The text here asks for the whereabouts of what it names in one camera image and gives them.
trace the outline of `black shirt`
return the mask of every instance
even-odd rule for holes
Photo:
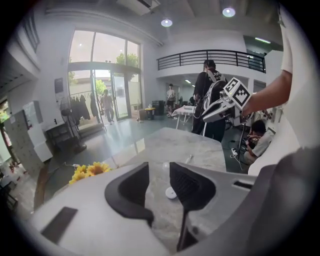
[[[210,71],[213,73],[213,75],[217,81],[221,80],[222,75],[220,72],[218,72],[214,69],[210,69]],[[201,72],[198,75],[198,78],[195,82],[194,95],[199,94],[199,97],[203,98],[207,94],[211,84],[212,84],[212,80],[209,77],[209,75],[207,74],[207,72],[205,72],[205,71]]]

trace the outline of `backpack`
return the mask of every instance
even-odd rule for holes
[[[209,87],[209,90],[203,97],[203,109],[206,110],[210,104],[220,99],[219,92],[224,89],[227,84],[225,76],[222,74],[219,81],[215,78],[214,74],[210,71],[206,71],[207,75],[212,81],[212,84]]]

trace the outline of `ceiling light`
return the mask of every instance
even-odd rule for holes
[[[235,11],[235,9],[228,7],[228,8],[223,9],[222,14],[223,14],[223,16],[230,18],[230,17],[235,16],[236,11]]]
[[[161,25],[164,27],[170,27],[172,25],[172,21],[166,18],[163,21],[161,21]]]
[[[266,44],[271,44],[271,42],[270,42],[270,41],[268,41],[268,40],[264,40],[264,39],[259,38],[259,37],[256,37],[256,38],[255,38],[255,40],[258,40],[258,41],[264,42],[264,43],[266,43]]]

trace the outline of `black and white marker cube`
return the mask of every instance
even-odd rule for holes
[[[233,100],[236,106],[242,110],[251,97],[247,87],[239,80],[233,77],[223,88],[229,98]]]

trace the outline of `air conditioner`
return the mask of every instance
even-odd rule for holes
[[[139,16],[149,13],[160,4],[157,0],[117,0],[116,3],[127,7]]]

